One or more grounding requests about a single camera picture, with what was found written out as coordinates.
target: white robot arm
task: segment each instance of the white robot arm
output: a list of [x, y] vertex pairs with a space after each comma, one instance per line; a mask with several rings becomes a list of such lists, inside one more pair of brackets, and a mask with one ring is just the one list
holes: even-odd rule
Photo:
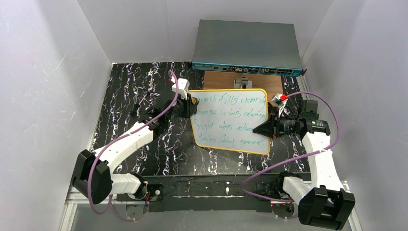
[[[113, 194], [128, 193], [137, 195], [140, 198], [146, 195], [148, 182], [142, 176], [131, 173], [114, 174], [114, 170], [132, 153], [137, 151], [140, 147], [152, 142], [157, 136], [160, 136], [167, 130], [168, 121], [171, 118], [189, 118], [196, 113], [198, 102], [187, 93], [190, 83], [188, 80], [180, 78], [177, 84], [179, 96], [171, 110], [149, 126], [130, 135], [162, 112], [157, 108], [148, 111], [143, 121], [134, 124], [121, 136], [127, 136], [125, 139], [118, 139], [102, 153], [93, 173], [94, 176], [91, 183], [91, 196], [95, 204], [100, 203], [109, 195]], [[174, 92], [176, 91], [176, 83], [173, 84], [172, 90]], [[95, 161], [95, 156], [98, 156], [104, 147], [92, 153], [88, 150], [84, 150], [78, 155], [71, 178], [71, 185], [86, 197], [89, 197], [87, 186], [90, 166]]]
[[330, 130], [326, 121], [319, 120], [318, 102], [301, 100], [297, 118], [281, 117], [287, 98], [277, 94], [269, 105], [268, 121], [253, 132], [270, 138], [284, 133], [299, 134], [307, 153], [312, 185], [307, 186], [297, 174], [283, 172], [278, 177], [277, 191], [288, 194], [295, 203], [302, 224], [327, 229], [342, 229], [355, 204], [352, 193], [345, 192], [334, 166], [330, 145]]

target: whiteboard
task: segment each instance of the whiteboard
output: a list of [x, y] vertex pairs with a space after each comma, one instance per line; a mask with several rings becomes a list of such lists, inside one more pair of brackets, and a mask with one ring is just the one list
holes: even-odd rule
[[263, 89], [190, 90], [198, 99], [191, 117], [194, 140], [200, 147], [268, 154], [269, 138], [252, 133], [268, 117]]

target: gray metal box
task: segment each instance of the gray metal box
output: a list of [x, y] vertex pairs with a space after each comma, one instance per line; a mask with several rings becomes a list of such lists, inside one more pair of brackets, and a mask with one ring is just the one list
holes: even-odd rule
[[200, 20], [192, 62], [202, 70], [302, 72], [293, 24]]

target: white connector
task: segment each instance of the white connector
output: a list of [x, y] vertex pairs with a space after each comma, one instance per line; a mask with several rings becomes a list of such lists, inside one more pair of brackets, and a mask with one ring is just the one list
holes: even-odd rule
[[298, 205], [300, 200], [310, 191], [302, 179], [297, 177], [285, 177], [283, 179], [283, 190], [291, 196]]
[[112, 194], [130, 193], [134, 194], [141, 185], [140, 180], [130, 173], [127, 174], [112, 174]]
[[272, 102], [274, 102], [278, 108], [279, 108], [279, 114], [278, 114], [278, 118], [281, 117], [282, 112], [284, 110], [284, 108], [286, 107], [286, 103], [288, 102], [288, 99], [286, 98], [286, 95], [282, 95], [279, 93], [276, 93], [273, 97], [272, 97]]
[[[186, 80], [185, 78], [179, 78], [178, 79], [178, 93], [181, 96], [182, 99], [186, 100], [187, 99], [187, 92], [189, 90], [190, 82]], [[171, 89], [176, 92], [176, 84], [173, 84]]]

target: whiteboard yellow frame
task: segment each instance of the whiteboard yellow frame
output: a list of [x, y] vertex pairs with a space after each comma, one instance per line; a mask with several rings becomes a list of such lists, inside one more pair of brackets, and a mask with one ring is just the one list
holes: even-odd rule
[[[260, 88], [251, 88], [251, 89], [216, 89], [216, 90], [189, 90], [188, 92], [203, 92], [203, 91], [262, 91], [265, 94], [265, 110], [266, 110], [266, 118], [268, 119], [268, 94], [264, 89], [260, 89]], [[197, 146], [202, 147], [202, 148], [213, 148], [213, 149], [221, 149], [221, 150], [227, 150], [227, 151], [234, 151], [234, 152], [242, 152], [242, 153], [249, 153], [248, 151], [243, 151], [243, 150], [237, 150], [237, 149], [228, 149], [228, 148], [218, 148], [218, 147], [210, 147], [210, 146], [201, 146], [199, 144], [197, 144], [196, 142], [196, 136], [195, 136], [195, 132], [194, 132], [194, 123], [192, 121], [192, 118], [190, 118], [190, 122], [191, 122], [191, 127], [192, 127], [192, 133], [194, 135], [194, 142]], [[270, 153], [270, 138], [268, 137], [268, 152], [267, 153], [252, 153], [252, 154], [261, 154], [261, 155], [267, 155]]]

